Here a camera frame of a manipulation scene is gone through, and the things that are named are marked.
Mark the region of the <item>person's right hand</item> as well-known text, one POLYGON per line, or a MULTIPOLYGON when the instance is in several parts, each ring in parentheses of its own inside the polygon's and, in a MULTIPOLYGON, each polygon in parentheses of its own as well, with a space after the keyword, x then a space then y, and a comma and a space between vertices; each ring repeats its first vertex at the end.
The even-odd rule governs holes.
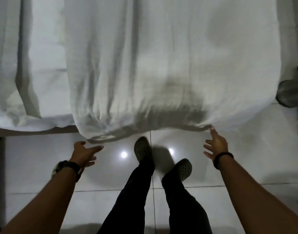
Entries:
POLYGON ((214 161, 217 155, 219 155, 222 152, 229 152, 228 150, 228 143, 224 137, 219 135, 216 140, 208 139, 205 141, 205 144, 211 145, 213 147, 213 153, 210 153, 210 151, 206 150, 203 152, 203 154, 214 161))

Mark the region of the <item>person's left forearm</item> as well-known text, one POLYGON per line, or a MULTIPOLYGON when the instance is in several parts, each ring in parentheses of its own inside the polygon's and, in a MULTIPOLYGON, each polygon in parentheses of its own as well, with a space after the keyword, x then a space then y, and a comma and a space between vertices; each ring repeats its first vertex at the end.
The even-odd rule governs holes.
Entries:
POLYGON ((0 234, 59 234, 76 178, 72 168, 63 168, 3 227, 0 234))

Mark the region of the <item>person's left hand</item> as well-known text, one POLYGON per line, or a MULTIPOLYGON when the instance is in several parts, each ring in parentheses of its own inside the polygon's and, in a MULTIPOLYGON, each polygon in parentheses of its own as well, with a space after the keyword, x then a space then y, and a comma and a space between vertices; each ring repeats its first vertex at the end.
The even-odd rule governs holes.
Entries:
POLYGON ((87 168, 95 164, 96 153, 104 148, 103 145, 86 148, 85 146, 75 147, 69 162, 76 163, 80 168, 87 168))

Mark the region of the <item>black trousers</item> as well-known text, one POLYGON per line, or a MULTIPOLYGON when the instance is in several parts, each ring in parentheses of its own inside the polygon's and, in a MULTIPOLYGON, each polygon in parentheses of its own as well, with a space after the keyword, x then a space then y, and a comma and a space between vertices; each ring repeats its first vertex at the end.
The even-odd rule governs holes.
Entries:
MULTIPOLYGON (((153 161, 140 162, 97 234, 144 234, 145 204, 154 169, 153 161)), ((170 210, 170 234, 212 234, 205 210, 173 168, 162 178, 162 186, 170 210)))

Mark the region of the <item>white bed sheet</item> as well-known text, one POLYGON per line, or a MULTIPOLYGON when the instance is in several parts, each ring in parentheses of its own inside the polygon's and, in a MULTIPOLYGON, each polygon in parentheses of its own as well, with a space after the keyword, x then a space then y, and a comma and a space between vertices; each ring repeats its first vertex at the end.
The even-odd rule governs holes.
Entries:
POLYGON ((75 125, 65 54, 64 0, 0 0, 0 128, 75 125))

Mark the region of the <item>person's grey clog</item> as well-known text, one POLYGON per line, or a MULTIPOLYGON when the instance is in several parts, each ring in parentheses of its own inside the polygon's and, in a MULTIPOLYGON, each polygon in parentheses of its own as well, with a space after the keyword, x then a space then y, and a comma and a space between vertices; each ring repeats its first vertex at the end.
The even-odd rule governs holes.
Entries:
POLYGON ((192 173, 192 165, 190 161, 186 158, 178 161, 173 168, 175 170, 175 174, 179 176, 181 182, 185 181, 188 177, 190 177, 192 173))
POLYGON ((145 136, 138 138, 138 140, 135 142, 134 153, 138 162, 143 160, 153 161, 151 145, 145 136))

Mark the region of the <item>white blanket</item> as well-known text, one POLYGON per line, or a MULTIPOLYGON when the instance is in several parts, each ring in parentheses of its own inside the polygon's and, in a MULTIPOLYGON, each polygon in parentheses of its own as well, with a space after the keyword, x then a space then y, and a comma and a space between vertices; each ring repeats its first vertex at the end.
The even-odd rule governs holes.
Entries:
POLYGON ((108 142, 236 127, 275 98, 277 0, 64 0, 70 105, 108 142))

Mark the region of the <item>person's right forearm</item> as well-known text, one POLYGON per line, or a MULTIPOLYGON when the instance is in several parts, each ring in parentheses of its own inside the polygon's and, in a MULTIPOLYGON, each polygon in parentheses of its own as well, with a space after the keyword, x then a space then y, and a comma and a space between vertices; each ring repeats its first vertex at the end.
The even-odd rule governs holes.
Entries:
POLYGON ((217 164, 246 234, 298 234, 298 216, 228 154, 217 164))

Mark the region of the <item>person's left grey clog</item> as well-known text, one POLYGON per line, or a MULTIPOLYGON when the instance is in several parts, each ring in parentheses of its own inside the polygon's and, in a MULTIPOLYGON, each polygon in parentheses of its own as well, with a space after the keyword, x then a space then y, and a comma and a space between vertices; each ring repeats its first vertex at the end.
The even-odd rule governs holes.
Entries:
POLYGON ((138 140, 135 142, 134 153, 138 162, 143 160, 153 161, 151 145, 145 136, 138 138, 138 140))

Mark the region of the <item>person's right grey clog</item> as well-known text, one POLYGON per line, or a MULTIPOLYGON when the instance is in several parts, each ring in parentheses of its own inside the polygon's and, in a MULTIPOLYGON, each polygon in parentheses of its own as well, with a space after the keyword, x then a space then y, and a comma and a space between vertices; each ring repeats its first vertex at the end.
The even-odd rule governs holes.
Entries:
POLYGON ((179 176, 181 182, 185 181, 188 177, 190 177, 192 173, 192 165, 190 161, 186 158, 178 161, 173 168, 175 170, 175 174, 179 176))

